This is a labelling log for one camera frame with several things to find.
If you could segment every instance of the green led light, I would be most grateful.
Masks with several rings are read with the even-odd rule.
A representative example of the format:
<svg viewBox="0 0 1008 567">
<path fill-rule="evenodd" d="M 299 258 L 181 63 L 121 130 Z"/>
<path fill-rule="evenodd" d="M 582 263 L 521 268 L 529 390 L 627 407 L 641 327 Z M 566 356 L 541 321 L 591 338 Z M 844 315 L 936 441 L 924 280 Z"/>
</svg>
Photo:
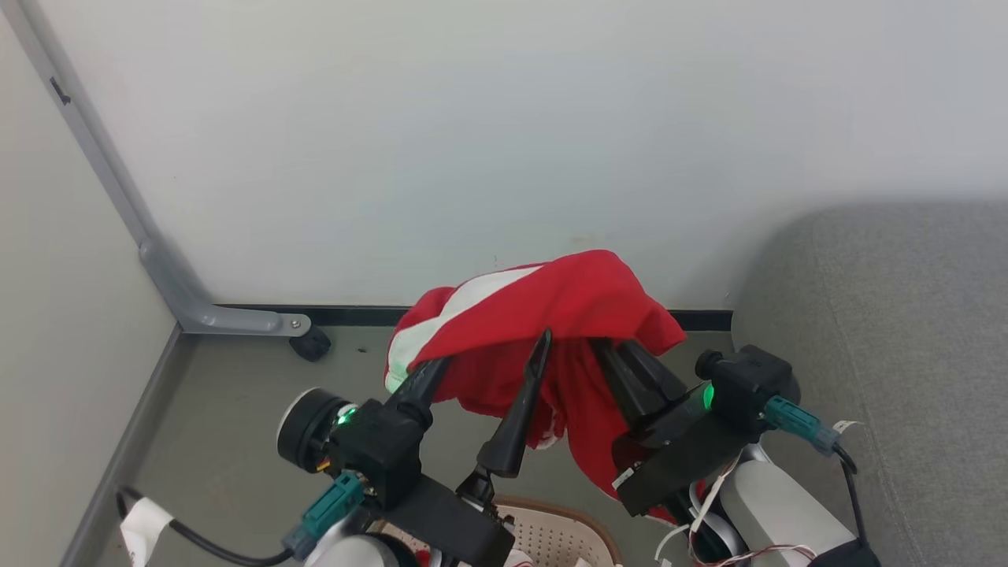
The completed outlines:
<svg viewBox="0 0 1008 567">
<path fill-rule="evenodd" d="M 356 411 L 357 411 L 357 408 L 353 408 L 349 412 L 347 412 L 346 414 L 340 416 L 340 419 L 336 420 L 336 425 L 341 426 L 341 425 L 349 422 L 350 421 L 350 416 L 353 416 L 354 412 L 356 412 Z"/>
<path fill-rule="evenodd" d="M 714 404 L 714 384 L 707 384 L 704 388 L 704 409 L 710 411 L 712 404 Z"/>
</svg>

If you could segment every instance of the beige basket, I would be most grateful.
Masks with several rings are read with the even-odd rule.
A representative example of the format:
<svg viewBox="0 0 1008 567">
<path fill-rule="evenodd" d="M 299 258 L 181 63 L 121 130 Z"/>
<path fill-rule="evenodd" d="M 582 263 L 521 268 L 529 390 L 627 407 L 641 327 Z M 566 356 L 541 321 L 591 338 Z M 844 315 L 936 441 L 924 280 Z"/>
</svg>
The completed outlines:
<svg viewBox="0 0 1008 567">
<path fill-rule="evenodd" d="M 514 517 L 514 547 L 528 554 L 535 567 L 575 567 L 578 559 L 592 567 L 620 567 L 613 539 L 591 518 L 534 500 L 499 497 L 495 503 L 501 517 Z M 390 524 L 379 531 L 402 540 L 413 551 L 427 549 Z"/>
</svg>

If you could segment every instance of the white cable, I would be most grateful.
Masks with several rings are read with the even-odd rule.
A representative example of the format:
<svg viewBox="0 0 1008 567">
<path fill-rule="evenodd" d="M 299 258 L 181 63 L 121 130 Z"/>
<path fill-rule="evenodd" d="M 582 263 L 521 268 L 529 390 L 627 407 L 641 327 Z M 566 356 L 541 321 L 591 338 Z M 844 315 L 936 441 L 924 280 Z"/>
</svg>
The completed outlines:
<svg viewBox="0 0 1008 567">
<path fill-rule="evenodd" d="M 728 467 L 726 467 L 725 470 L 718 475 L 718 479 L 714 481 L 714 485 L 711 486 L 711 491 L 708 492 L 707 497 L 704 498 L 704 505 L 700 507 L 700 514 L 697 515 L 697 520 L 694 520 L 694 523 L 689 525 L 690 534 L 696 534 L 697 531 L 700 530 L 700 527 L 704 525 L 704 517 L 707 516 L 707 513 L 711 509 L 711 506 L 714 504 L 714 499 L 718 496 L 718 492 L 721 490 L 721 485 L 725 483 L 725 479 L 728 478 L 728 475 L 735 470 L 735 465 L 739 463 L 740 458 L 742 458 L 742 453 L 739 453 L 739 455 L 735 457 L 735 460 L 732 461 L 732 464 L 728 465 Z"/>
<path fill-rule="evenodd" d="M 681 534 L 682 532 L 685 532 L 688 528 L 689 528 L 688 524 L 683 524 L 682 526 L 679 526 L 678 528 L 669 532 L 664 538 L 661 538 L 661 541 L 658 542 L 658 549 L 654 550 L 654 560 L 659 561 L 658 558 L 661 557 L 661 549 L 665 547 L 665 544 L 668 543 L 668 540 L 672 539 L 672 536 L 674 536 L 675 534 Z"/>
<path fill-rule="evenodd" d="M 725 483 L 725 478 L 728 477 L 728 475 L 731 474 L 733 470 L 735 470 L 735 465 L 738 464 L 739 459 L 741 457 L 742 453 L 739 453 L 739 456 L 735 457 L 735 460 L 732 461 L 732 464 L 729 465 L 727 468 L 725 468 L 725 470 L 718 475 L 718 479 L 714 482 L 714 485 L 711 486 L 710 493 L 708 493 L 707 498 L 704 499 L 704 505 L 701 506 L 700 513 L 697 515 L 697 520 L 694 520 L 692 524 L 683 524 L 682 526 L 675 528 L 674 530 L 666 534 L 664 538 L 661 539 L 661 542 L 658 543 L 658 549 L 654 550 L 655 561 L 659 561 L 658 558 L 661 557 L 662 548 L 665 547 L 665 544 L 668 543 L 668 540 L 672 539 L 672 536 L 676 534 L 681 534 L 686 530 L 689 530 L 690 533 L 696 533 L 697 530 L 700 530 L 701 524 L 704 522 L 704 517 L 707 516 L 708 511 L 711 509 L 711 505 L 714 503 L 714 499 L 718 495 L 718 491 L 721 490 L 721 485 Z"/>
<path fill-rule="evenodd" d="M 815 552 L 812 551 L 812 549 L 808 546 L 770 546 L 766 549 L 761 549 L 759 551 L 752 551 L 744 555 L 736 555 L 735 557 L 729 557 L 728 559 L 719 561 L 717 563 L 705 563 L 704 565 L 708 567 L 727 567 L 728 565 L 734 565 L 740 561 L 745 561 L 746 559 L 752 559 L 757 555 L 762 555 L 770 551 L 780 552 L 780 551 L 797 551 L 797 550 L 807 551 L 811 555 L 811 559 L 814 559 L 816 557 Z"/>
</svg>

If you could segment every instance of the black cable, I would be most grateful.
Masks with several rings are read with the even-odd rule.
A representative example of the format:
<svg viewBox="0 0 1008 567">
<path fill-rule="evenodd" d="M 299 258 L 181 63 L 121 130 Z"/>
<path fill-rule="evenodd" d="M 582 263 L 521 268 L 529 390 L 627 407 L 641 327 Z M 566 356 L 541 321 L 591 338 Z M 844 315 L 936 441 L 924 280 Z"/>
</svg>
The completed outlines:
<svg viewBox="0 0 1008 567">
<path fill-rule="evenodd" d="M 834 451 L 840 457 L 840 466 L 844 469 L 844 479 L 847 480 L 847 491 L 851 493 L 851 507 L 854 508 L 854 523 L 858 527 L 858 540 L 861 545 L 868 547 L 868 536 L 865 531 L 865 520 L 861 516 L 861 504 L 858 502 L 858 491 L 854 487 L 854 475 L 858 473 L 858 466 L 854 464 L 854 459 L 839 444 L 833 446 Z"/>
<path fill-rule="evenodd" d="M 129 496 L 134 500 L 139 500 L 143 498 L 143 494 L 141 494 L 139 490 L 130 486 L 120 486 L 116 489 L 116 507 L 119 509 L 119 517 L 125 520 L 129 511 L 126 507 L 126 499 L 123 495 Z M 193 545 L 219 559 L 234 563 L 235 565 L 243 565 L 244 567 L 272 567 L 273 565 L 279 565 L 280 563 L 283 563 L 293 557 L 293 552 L 289 549 L 285 549 L 272 557 L 246 557 L 233 551 L 226 550 L 223 547 L 211 542 L 177 520 L 172 519 L 171 522 L 168 522 L 168 527 L 174 530 L 179 536 L 188 540 Z"/>
</svg>

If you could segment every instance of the metal bracket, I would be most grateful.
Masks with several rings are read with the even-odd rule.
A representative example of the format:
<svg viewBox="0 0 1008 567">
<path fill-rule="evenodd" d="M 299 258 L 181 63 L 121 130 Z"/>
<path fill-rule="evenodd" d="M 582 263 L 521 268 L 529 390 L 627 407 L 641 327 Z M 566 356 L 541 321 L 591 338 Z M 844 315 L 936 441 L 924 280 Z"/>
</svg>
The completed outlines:
<svg viewBox="0 0 1008 567">
<path fill-rule="evenodd" d="M 186 333 L 299 337 L 311 328 L 311 320 L 304 315 L 214 305 L 182 280 L 182 271 L 150 239 L 140 242 L 140 262 Z"/>
</svg>

